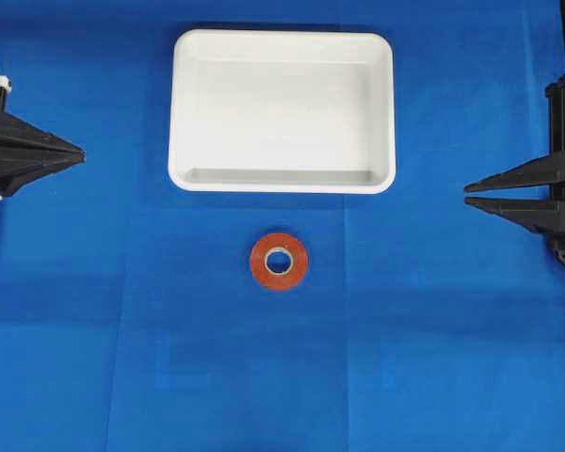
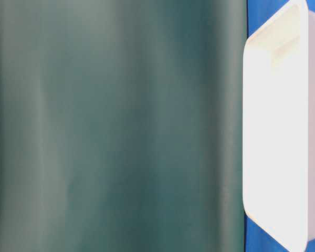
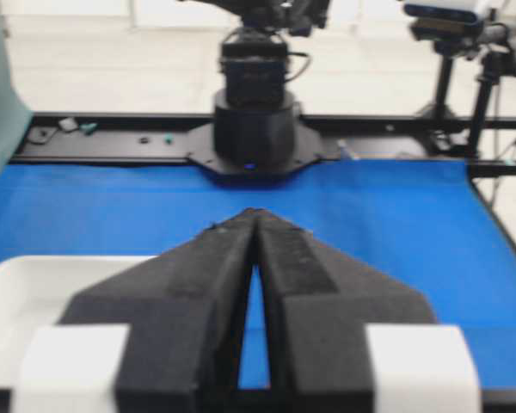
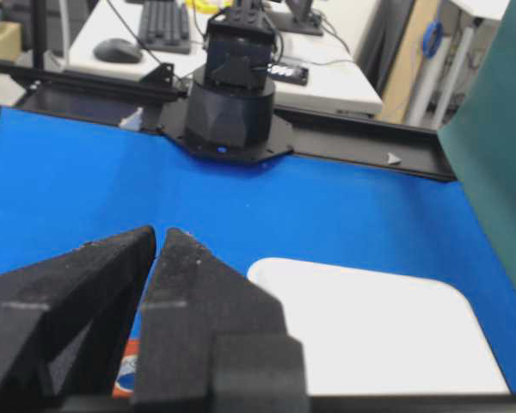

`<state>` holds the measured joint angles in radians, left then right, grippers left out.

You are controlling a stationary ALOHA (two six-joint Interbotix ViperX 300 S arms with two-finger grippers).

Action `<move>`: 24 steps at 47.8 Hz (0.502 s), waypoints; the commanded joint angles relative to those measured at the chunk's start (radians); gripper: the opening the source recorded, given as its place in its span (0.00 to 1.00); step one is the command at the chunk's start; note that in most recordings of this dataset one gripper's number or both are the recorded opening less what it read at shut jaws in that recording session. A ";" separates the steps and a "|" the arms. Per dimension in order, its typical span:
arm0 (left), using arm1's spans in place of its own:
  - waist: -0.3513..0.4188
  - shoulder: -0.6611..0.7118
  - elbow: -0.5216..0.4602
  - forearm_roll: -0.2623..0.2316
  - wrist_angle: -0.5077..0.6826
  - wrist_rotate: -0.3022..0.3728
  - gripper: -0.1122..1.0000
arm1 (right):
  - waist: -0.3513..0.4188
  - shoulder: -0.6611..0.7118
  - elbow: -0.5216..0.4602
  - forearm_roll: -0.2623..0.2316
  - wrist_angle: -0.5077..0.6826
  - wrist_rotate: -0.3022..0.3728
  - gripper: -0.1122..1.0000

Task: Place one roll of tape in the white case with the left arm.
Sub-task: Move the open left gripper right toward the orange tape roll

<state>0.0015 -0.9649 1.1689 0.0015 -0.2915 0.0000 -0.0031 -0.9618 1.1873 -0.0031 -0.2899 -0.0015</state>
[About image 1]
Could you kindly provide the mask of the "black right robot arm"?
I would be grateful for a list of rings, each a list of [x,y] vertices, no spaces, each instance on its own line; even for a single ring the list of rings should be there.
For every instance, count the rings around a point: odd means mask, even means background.
[[[565,1],[560,3],[565,50]],[[464,202],[488,214],[544,236],[549,250],[565,267],[565,74],[545,89],[549,113],[549,154],[467,185]],[[475,192],[548,186],[547,200],[475,197]]]

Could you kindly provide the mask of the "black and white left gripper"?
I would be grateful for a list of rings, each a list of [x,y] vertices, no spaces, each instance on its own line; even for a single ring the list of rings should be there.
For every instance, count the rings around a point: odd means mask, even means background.
[[[0,109],[5,109],[11,90],[10,80],[0,75]],[[81,148],[1,110],[0,145],[10,146],[0,147],[0,201],[40,178],[85,162]]]

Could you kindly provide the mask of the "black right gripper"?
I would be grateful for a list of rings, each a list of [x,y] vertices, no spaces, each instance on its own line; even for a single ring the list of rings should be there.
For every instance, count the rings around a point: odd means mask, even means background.
[[[549,155],[468,184],[463,191],[475,193],[549,184],[550,199],[553,202],[466,197],[464,203],[520,225],[533,234],[544,235],[549,248],[565,266],[565,75],[549,85],[545,94],[549,105]],[[559,213],[559,228],[556,231],[554,203]]]

